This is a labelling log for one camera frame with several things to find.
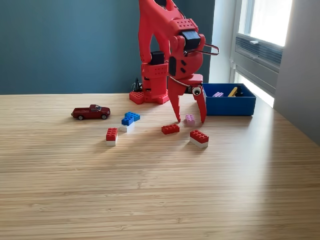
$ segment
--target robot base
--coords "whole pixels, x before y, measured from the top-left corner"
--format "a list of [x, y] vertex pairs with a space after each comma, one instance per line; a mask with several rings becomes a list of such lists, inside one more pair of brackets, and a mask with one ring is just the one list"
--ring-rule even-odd
[[169, 101], [168, 90], [166, 91], [165, 95], [162, 95], [157, 98], [151, 98], [150, 96], [146, 95], [143, 91], [140, 91], [140, 92], [132, 91], [129, 93], [129, 99], [135, 104], [158, 103], [162, 105], [167, 101]]

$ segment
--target white wall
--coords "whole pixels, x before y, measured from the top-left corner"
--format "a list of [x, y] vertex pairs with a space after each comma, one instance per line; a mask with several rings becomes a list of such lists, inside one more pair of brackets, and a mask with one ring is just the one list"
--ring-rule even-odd
[[209, 83], [229, 82], [236, 2], [237, 0], [215, 0], [212, 44], [220, 48], [220, 54], [211, 57]]
[[274, 109], [320, 145], [320, 0], [293, 0]]

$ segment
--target wire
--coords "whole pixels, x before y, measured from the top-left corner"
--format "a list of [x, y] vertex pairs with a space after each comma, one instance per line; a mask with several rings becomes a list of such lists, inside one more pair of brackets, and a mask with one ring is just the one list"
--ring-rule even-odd
[[178, 7], [176, 7], [178, 9], [178, 11], [180, 12], [180, 14], [183, 16], [184, 19], [186, 19], [186, 16], [184, 15], [184, 13], [182, 11], [180, 11], [180, 9]]
[[175, 81], [176, 83], [182, 85], [182, 86], [185, 86], [185, 87], [191, 87], [190, 85], [187, 85], [187, 84], [184, 84], [180, 81], [178, 81], [177, 79], [174, 79], [172, 76], [169, 76], [169, 78], [171, 78], [173, 81]]

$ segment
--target blue lego brick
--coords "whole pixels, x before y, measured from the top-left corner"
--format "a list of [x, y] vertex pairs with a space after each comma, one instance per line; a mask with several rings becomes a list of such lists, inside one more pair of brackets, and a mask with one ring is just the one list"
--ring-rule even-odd
[[140, 115], [131, 111], [128, 111], [127, 113], [124, 114], [125, 117], [134, 117], [134, 121], [140, 120]]
[[131, 115], [125, 116], [124, 119], [121, 120], [122, 125], [130, 126], [135, 121], [135, 118]]

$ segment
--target purple lego brick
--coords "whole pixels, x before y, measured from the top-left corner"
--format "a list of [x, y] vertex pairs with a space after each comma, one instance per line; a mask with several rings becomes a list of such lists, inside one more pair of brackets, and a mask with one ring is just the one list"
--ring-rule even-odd
[[213, 95], [214, 97], [223, 97], [224, 93], [223, 92], [217, 92], [215, 95]]
[[188, 126], [194, 126], [196, 124], [195, 118], [192, 114], [185, 115], [185, 121]]

